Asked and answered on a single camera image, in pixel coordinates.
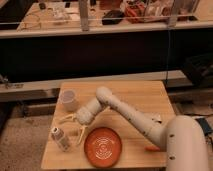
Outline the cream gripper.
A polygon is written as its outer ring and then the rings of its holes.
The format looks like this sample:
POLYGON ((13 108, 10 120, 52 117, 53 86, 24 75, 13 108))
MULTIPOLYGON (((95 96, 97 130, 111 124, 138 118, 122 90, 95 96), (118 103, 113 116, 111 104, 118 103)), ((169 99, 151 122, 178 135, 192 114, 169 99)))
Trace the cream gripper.
POLYGON ((87 125, 90 123, 90 114, 85 113, 85 112, 76 113, 76 116, 75 116, 75 114, 69 114, 67 116, 60 118, 59 123, 66 122, 66 121, 73 122, 75 119, 77 119, 77 121, 82 125, 79 128, 79 137, 78 137, 78 141, 77 141, 77 145, 80 145, 80 143, 84 137, 84 134, 88 128, 87 125))

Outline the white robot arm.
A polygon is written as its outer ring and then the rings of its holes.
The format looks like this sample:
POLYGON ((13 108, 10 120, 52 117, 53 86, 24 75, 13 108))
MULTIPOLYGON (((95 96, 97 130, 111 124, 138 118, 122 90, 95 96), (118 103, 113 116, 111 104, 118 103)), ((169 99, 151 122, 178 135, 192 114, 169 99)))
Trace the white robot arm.
POLYGON ((162 125, 121 101, 107 87, 98 87, 92 100, 60 121, 77 121, 85 130, 107 107, 118 112, 144 137, 167 153, 166 171, 210 171, 205 136, 195 119, 178 115, 162 125))

